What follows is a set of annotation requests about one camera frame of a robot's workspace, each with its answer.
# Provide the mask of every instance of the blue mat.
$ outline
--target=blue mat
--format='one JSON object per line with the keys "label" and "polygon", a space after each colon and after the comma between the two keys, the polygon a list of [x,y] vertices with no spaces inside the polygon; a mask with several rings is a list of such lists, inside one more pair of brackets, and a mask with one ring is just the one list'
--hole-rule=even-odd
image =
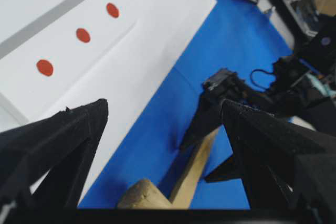
{"label": "blue mat", "polygon": [[[256,68],[291,53],[284,40],[258,8],[244,0],[217,0],[196,36],[170,71],[128,135],[97,178],[80,208],[114,208],[121,195],[141,178],[149,178],[168,197],[191,150],[177,147],[197,108],[201,83],[219,68],[237,71],[249,81]],[[256,74],[268,86],[272,77]],[[232,153],[222,127],[204,175]],[[240,179],[199,182],[191,208],[248,209]]]}

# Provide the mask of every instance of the wooden block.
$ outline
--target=wooden block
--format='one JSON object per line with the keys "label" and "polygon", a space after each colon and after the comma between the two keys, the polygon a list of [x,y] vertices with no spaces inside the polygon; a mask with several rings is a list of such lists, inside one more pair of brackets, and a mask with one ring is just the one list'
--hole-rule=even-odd
{"label": "wooden block", "polygon": [[212,150],[218,129],[205,137],[203,142],[195,147],[189,162],[177,181],[169,201],[175,209],[188,209],[196,192],[199,178]]}
{"label": "wooden block", "polygon": [[117,208],[171,209],[172,204],[149,179],[142,179],[126,191]]}

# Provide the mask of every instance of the black cable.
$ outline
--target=black cable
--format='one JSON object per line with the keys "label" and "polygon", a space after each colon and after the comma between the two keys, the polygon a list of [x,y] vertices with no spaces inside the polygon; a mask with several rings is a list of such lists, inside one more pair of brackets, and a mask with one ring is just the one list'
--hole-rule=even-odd
{"label": "black cable", "polygon": [[269,74],[269,75],[274,75],[274,73],[273,73],[273,72],[267,72],[267,71],[264,70],[264,69],[255,69],[255,70],[253,70],[253,71],[250,73],[250,80],[251,80],[251,82],[252,82],[252,84],[253,84],[254,86],[259,87],[259,88],[261,88],[261,89],[267,89],[267,88],[265,88],[265,87],[263,87],[263,86],[260,86],[259,84],[257,84],[257,83],[253,80],[253,74],[254,74],[255,72],[262,72],[262,73]]}

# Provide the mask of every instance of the red dot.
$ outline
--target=red dot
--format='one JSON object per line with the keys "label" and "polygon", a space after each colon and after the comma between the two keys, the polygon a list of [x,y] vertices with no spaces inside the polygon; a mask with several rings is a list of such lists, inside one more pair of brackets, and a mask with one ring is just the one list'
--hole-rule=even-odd
{"label": "red dot", "polygon": [[84,28],[78,28],[76,35],[77,38],[84,43],[88,43],[91,40],[90,34]]}
{"label": "red dot", "polygon": [[113,5],[112,3],[108,3],[106,6],[107,12],[113,17],[118,18],[119,17],[119,10],[118,8]]}
{"label": "red dot", "polygon": [[36,66],[38,71],[45,76],[51,76],[53,74],[54,68],[52,64],[47,60],[39,60],[36,63]]}

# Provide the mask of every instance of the wooden stick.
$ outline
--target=wooden stick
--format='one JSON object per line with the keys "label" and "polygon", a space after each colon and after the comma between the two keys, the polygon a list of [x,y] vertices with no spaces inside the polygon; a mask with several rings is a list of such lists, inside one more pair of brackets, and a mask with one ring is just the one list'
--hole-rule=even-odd
{"label": "wooden stick", "polygon": [[177,181],[169,201],[175,209],[188,209],[196,192],[199,178],[212,150],[218,129],[207,135],[204,140],[195,147],[189,162]]}

